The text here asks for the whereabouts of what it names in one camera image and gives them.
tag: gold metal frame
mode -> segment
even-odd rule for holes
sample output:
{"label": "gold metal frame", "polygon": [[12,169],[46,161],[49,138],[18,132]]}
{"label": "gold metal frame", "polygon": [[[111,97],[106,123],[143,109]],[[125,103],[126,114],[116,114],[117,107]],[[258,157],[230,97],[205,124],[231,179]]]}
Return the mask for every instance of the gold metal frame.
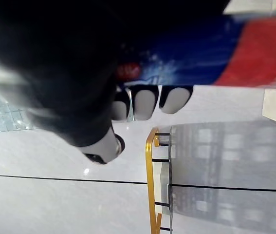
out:
{"label": "gold metal frame", "polygon": [[155,147],[159,147],[159,133],[158,128],[152,128],[146,141],[146,164],[147,164],[147,190],[148,190],[148,205],[149,205],[149,219],[151,223],[151,234],[159,234],[162,222],[162,214],[155,213],[155,191],[154,191],[154,177],[153,177],[153,162],[152,162],[152,148],[153,142]]}

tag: black metal rod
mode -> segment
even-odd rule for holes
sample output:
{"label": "black metal rod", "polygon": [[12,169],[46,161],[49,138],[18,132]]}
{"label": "black metal rod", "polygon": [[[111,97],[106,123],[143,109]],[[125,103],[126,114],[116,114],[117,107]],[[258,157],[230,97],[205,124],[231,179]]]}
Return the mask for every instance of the black metal rod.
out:
{"label": "black metal rod", "polygon": [[169,207],[169,204],[168,203],[163,203],[163,202],[155,202],[155,205],[159,205],[159,206],[166,206],[166,207]]}
{"label": "black metal rod", "polygon": [[169,159],[156,159],[156,158],[153,158],[152,162],[169,162]]}
{"label": "black metal rod", "polygon": [[156,136],[170,136],[170,133],[155,133]]}
{"label": "black metal rod", "polygon": [[162,228],[161,227],[161,230],[170,231],[170,228]]}

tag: white tiled floor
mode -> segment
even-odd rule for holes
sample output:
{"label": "white tiled floor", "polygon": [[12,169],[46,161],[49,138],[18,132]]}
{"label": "white tiled floor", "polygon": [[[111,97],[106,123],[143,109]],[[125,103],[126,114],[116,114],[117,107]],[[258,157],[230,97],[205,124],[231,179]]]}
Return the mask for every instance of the white tiled floor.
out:
{"label": "white tiled floor", "polygon": [[146,201],[146,185],[0,177],[0,234],[146,234]]}
{"label": "white tiled floor", "polygon": [[[258,4],[253,2],[235,0],[228,11],[243,10],[243,7],[244,10],[250,10],[250,7],[269,10],[271,7],[269,0],[257,0]],[[146,182],[144,145],[152,127],[263,120],[263,93],[264,90],[260,89],[198,86],[191,101],[175,115],[165,115],[157,109],[151,120],[117,123],[114,129],[126,140],[126,149],[117,160],[105,166],[89,162],[52,133],[42,130],[0,133],[0,175]],[[227,158],[233,161],[234,156]],[[243,186],[257,186],[261,182],[265,187],[276,188],[276,167],[275,170],[272,167],[259,168],[260,164],[249,161],[222,163],[223,170],[239,175],[245,170],[247,176],[245,180],[236,177],[227,179],[227,174],[221,174],[221,186],[233,186],[236,182]],[[196,169],[204,171],[203,165]],[[198,201],[196,205],[201,212],[208,212],[210,217],[198,217],[197,212],[180,215],[176,210],[174,234],[188,234],[190,230],[196,234],[261,234],[267,233],[266,230],[276,233],[270,227],[273,224],[276,228],[276,216],[262,216],[263,210],[276,209],[276,194],[258,193],[250,198],[244,195],[245,192],[220,193],[217,197],[211,197],[217,198],[213,204],[218,208],[212,207],[207,211],[202,211],[206,207],[208,209],[208,204],[204,203],[206,200],[200,197],[204,193],[197,190],[194,194],[194,200]],[[233,198],[237,200],[238,204],[232,202],[237,208],[242,203],[249,204],[242,207],[246,208],[242,212],[252,217],[253,221],[259,220],[270,226],[265,230],[256,229],[256,225],[245,229],[245,223],[241,223],[243,219],[239,219],[242,213],[231,215],[229,211],[220,211],[223,203]],[[216,219],[211,216],[215,211],[220,212]],[[0,177],[1,233],[148,234],[147,186]]]}

